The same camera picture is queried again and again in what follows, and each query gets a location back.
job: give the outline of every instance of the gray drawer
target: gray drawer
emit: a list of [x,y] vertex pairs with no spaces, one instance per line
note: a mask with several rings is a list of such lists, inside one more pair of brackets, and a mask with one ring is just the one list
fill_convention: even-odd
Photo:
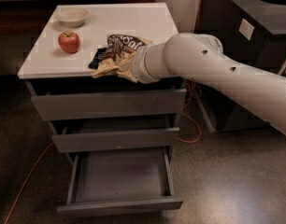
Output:
[[52,140],[59,152],[82,152],[173,146],[179,128],[170,128],[167,115],[71,120]]
[[118,91],[33,96],[43,120],[173,114],[181,111],[185,89]]
[[165,147],[77,154],[64,217],[179,209]]

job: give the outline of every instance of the white tabletop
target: white tabletop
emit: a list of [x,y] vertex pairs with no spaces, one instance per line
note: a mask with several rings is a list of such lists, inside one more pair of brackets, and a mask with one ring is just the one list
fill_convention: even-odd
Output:
[[[84,8],[89,17],[78,28],[67,28],[57,21],[60,10]],[[79,35],[77,53],[61,51],[58,36],[64,31]],[[98,48],[107,46],[107,35],[138,35],[161,44],[178,33],[165,3],[58,6],[36,41],[18,74],[19,78],[89,77],[88,64]]]

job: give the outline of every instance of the open drawer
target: open drawer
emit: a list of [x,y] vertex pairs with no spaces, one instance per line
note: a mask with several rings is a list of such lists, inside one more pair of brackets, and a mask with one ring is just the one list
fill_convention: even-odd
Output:
[[173,146],[179,128],[167,115],[70,120],[52,140],[61,153]]
[[64,217],[179,209],[165,147],[77,154]]
[[31,100],[45,121],[174,114],[181,111],[186,90],[173,81],[144,85],[114,77],[35,79],[30,80],[36,94]]

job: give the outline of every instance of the bowl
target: bowl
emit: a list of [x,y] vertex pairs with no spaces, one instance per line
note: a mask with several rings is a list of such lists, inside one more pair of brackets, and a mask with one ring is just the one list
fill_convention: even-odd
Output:
[[87,17],[88,11],[85,9],[69,9],[56,14],[56,19],[67,27],[79,27]]

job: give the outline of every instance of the black countertop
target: black countertop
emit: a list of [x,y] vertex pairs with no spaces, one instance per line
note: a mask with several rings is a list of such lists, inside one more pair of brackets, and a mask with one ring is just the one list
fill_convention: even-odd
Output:
[[286,5],[276,5],[261,0],[231,0],[251,16],[271,36],[286,35]]

